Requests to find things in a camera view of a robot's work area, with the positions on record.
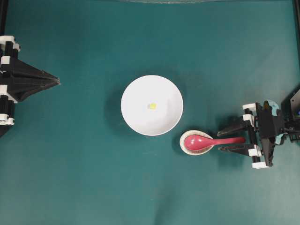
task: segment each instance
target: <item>yellow food piece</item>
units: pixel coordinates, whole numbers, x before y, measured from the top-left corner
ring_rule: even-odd
[[[151,103],[148,105],[149,109],[156,109],[156,104],[155,103]]]

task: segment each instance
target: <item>red spoon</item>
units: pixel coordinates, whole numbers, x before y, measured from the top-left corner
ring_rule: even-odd
[[[184,146],[191,151],[199,151],[218,144],[245,143],[245,141],[246,139],[244,137],[211,139],[200,135],[191,135],[184,140]]]

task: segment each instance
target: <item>green table surface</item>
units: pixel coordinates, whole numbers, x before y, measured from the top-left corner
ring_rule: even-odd
[[[0,224],[299,224],[299,145],[276,147],[263,170],[179,146],[184,131],[214,135],[241,105],[281,103],[299,84],[291,0],[11,0],[6,34],[62,85],[19,103],[0,139]],[[156,137],[120,113],[123,90],[149,74],[184,99],[178,125]]]

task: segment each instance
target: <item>white plastic bracket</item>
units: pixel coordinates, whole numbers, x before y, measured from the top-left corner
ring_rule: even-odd
[[[10,64],[10,56],[2,56],[1,57],[1,65],[2,64]]]
[[[266,165],[266,162],[258,162],[258,163],[252,163],[252,168],[264,169],[264,168],[269,168],[269,167]]]
[[[5,50],[5,44],[7,41],[10,41],[12,43],[14,43],[13,45],[13,49],[17,49],[18,52],[21,50],[20,45],[18,43],[15,42],[15,37],[14,36],[8,36],[8,35],[4,35],[4,36],[0,36],[0,45],[2,50]]]
[[[253,149],[248,149],[249,156],[262,156],[261,148],[258,145],[254,145]]]
[[[246,105],[243,105],[243,110],[245,109],[249,109],[253,112],[256,112],[256,104],[255,103],[251,103],[251,104],[246,104]]]
[[[243,115],[243,120],[244,121],[249,120],[250,123],[251,123],[251,126],[254,127],[254,116],[253,115],[251,115],[251,114],[244,114]]]
[[[8,96],[8,99],[14,101],[15,104],[18,103],[17,100],[15,100],[13,97],[11,97],[10,94],[8,94],[8,86],[7,85],[0,84],[0,97],[1,97],[1,95]]]
[[[15,119],[9,117],[6,121],[0,121],[0,125],[3,126],[13,126],[15,124]]]

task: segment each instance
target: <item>spoon handle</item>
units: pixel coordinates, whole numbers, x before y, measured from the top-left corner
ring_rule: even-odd
[[[232,137],[224,139],[215,139],[214,145],[218,144],[235,144],[235,143],[245,143],[246,139],[244,137]]]

